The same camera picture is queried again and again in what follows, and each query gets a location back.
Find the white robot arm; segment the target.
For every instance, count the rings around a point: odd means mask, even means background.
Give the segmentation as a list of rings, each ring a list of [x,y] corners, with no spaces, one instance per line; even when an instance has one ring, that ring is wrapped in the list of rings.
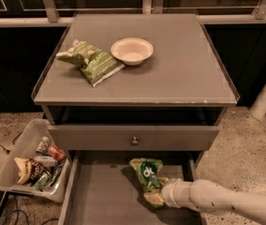
[[[166,205],[226,211],[266,225],[266,84],[252,107],[228,109],[220,134],[196,163],[199,179],[170,179]]]

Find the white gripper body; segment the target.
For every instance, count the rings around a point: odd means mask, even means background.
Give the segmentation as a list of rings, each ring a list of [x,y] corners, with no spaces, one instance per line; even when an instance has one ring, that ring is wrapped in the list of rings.
[[[165,204],[174,208],[192,208],[193,203],[190,200],[189,189],[191,182],[182,179],[171,178],[161,189],[161,196]]]

